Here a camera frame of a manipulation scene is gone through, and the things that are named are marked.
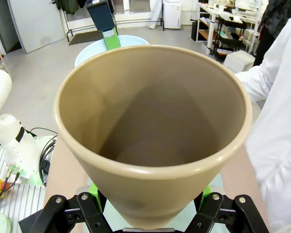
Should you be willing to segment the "white shelf rack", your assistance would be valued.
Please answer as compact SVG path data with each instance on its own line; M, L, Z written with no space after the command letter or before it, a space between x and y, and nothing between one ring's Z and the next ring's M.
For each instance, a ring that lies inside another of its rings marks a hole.
M256 38L259 36L259 24L263 14L262 0L197 0L196 20L197 35L203 36L207 41L207 54L210 53L216 19L221 15L236 17L250 24L249 38L245 40L251 53Z

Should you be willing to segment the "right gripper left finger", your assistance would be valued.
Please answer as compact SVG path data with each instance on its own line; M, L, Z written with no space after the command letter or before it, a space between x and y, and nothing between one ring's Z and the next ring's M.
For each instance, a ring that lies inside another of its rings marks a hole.
M77 223L85 223L89 233L112 233L97 199L89 192L70 199L53 195L40 213L40 233L71 233Z

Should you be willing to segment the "light blue bowl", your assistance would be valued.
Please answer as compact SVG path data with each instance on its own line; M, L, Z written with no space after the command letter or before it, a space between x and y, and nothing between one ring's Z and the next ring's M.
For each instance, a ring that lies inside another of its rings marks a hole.
M133 35L119 35L119 42L121 47L127 46L137 46L137 45L149 45L149 43L143 38L133 36ZM107 47L105 45L104 39L93 42L92 44L85 47L76 57L74 62L74 67L77 67L87 59L98 55L100 53L106 52Z

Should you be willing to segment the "dark floor mat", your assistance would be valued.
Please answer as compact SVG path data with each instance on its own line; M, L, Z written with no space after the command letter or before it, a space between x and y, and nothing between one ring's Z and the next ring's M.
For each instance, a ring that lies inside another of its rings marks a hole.
M103 35L99 31L78 33L78 34L73 36L73 38L69 42L69 45L75 45L75 44L87 43L87 42L92 42L92 41L98 41L100 39L103 39Z

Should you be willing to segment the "white floor appliance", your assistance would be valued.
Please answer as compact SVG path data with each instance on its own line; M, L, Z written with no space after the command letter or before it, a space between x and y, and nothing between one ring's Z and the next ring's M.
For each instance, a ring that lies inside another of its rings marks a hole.
M163 20L165 29L180 29L181 3L177 1L165 1L163 3Z

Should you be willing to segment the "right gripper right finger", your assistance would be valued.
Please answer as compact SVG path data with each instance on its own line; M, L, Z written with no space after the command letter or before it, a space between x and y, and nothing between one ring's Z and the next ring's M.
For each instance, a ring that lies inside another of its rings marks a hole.
M204 190L194 199L196 215L185 233L210 233L215 223L224 224L230 233L269 233L252 198Z

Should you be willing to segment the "white printer box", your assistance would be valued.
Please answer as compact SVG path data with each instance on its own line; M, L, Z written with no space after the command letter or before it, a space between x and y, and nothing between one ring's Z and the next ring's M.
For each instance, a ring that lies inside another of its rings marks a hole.
M231 73L236 74L248 71L253 67L254 61L254 56L243 50L239 50L228 54L224 60L223 66Z

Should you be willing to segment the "person's right forearm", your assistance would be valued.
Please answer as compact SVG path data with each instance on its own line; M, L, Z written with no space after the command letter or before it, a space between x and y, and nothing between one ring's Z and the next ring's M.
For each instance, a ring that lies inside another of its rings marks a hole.
M269 92L269 81L264 76L261 66L254 66L248 71L235 74L245 87L252 102L266 100Z

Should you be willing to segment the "aluminium base plate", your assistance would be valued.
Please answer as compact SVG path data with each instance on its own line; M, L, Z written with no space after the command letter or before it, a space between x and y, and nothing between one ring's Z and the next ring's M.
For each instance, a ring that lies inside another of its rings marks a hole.
M0 179L5 180L8 166L5 162L5 150L0 146ZM21 177L0 199L0 212L10 224L10 233L22 233L19 222L40 211L43 207L45 187L29 185Z

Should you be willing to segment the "tall tan cup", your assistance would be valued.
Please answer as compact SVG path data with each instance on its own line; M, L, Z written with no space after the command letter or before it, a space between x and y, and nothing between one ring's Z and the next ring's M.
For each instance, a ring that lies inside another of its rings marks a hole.
M238 151L249 95L219 62L163 45L98 54L67 76L54 115L60 138L125 221L171 222Z

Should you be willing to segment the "person in white hoodie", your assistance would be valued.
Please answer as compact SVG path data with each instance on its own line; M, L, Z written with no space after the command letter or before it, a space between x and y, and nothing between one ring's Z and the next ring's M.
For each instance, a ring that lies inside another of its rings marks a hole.
M245 148L276 232L291 225L291 18L259 66L270 92Z

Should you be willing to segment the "person in plaid shirt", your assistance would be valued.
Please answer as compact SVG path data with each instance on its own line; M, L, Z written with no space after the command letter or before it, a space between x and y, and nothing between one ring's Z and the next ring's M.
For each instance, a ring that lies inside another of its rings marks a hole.
M290 18L291 0L269 0L260 22L261 31L254 66L262 63L266 51Z

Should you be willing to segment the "hanging dark green jackets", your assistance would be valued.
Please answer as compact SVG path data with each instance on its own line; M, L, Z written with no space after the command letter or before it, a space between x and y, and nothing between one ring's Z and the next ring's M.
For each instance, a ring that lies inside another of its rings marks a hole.
M75 14L79 8L85 6L86 0L54 0L58 10L63 10L66 14Z

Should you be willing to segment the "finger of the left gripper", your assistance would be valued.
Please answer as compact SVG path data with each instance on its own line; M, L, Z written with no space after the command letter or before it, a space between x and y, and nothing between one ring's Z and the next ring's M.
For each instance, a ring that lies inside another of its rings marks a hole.
M113 0L87 0L86 8L96 29L103 35L107 50L121 47L114 17Z

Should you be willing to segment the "white paper roll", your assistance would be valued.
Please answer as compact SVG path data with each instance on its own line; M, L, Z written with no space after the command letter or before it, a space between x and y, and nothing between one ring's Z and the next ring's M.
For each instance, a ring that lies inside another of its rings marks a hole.
M149 22L149 29L156 29L156 26L161 23L163 0L155 0L154 11L151 12L151 19Z

